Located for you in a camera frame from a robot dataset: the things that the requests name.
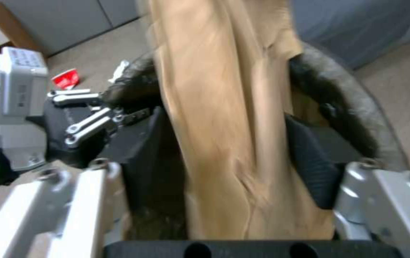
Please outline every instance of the bolt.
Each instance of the bolt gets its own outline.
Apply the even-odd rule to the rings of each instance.
[[[382,164],[375,159],[372,158],[362,158],[360,161],[360,167],[362,169],[371,170],[371,169],[379,169],[382,168]]]
[[[46,168],[39,172],[37,177],[39,181],[47,181],[53,184],[60,182],[60,169],[56,167]]]
[[[29,162],[30,163],[33,163],[33,164],[35,164],[35,163],[38,163],[39,162],[39,158],[38,157],[36,157],[36,155],[31,155],[31,157],[29,157]]]
[[[121,106],[118,106],[114,109],[115,113],[122,113],[123,112],[123,108]]]
[[[89,168],[92,170],[108,169],[109,160],[107,158],[96,158],[89,163]]]

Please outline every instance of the brown paper bag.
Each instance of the brown paper bag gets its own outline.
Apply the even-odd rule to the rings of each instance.
[[[189,236],[329,239],[289,161],[285,0],[149,0],[162,99],[187,168]]]

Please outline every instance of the gray cabinet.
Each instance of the gray cabinet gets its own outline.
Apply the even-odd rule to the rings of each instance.
[[[128,8],[136,15],[135,0],[104,4],[98,0],[0,0],[42,46],[46,54],[54,54],[123,23]]]
[[[98,0],[111,25],[117,27],[138,16],[135,0]]]

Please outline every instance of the black fabric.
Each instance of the black fabric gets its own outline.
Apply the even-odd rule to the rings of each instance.
[[[365,157],[386,169],[407,170],[407,157],[378,102],[332,54],[303,47],[289,62],[292,86],[313,98],[330,126]]]

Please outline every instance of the robotic hand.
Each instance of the robotic hand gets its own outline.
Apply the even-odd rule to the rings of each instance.
[[[9,185],[21,173],[57,159],[86,168],[91,160],[103,156],[126,166],[127,171],[128,164],[133,167],[140,160],[154,159],[154,142],[159,140],[165,116],[158,106],[158,87],[155,97],[143,91],[146,87],[125,87],[124,91],[129,89],[125,96],[135,97],[105,101],[108,94],[102,97],[90,90],[52,90],[46,94],[47,80],[48,70],[40,53],[3,48],[0,185]],[[146,101],[144,96],[154,101]],[[143,177],[127,178],[143,185]]]

